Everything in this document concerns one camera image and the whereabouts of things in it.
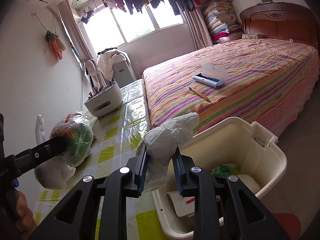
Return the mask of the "person's left hand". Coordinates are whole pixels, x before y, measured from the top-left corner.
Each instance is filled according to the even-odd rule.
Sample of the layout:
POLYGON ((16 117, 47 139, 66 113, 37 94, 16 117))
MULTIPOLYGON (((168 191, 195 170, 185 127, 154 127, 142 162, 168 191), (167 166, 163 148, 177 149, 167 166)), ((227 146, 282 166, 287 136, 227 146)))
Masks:
POLYGON ((37 223, 33 217, 33 212, 28 207, 26 196, 17 190, 15 190, 15 196, 17 197, 15 204, 15 213, 17 215, 15 228, 18 231, 20 239, 28 240, 37 228, 37 223))

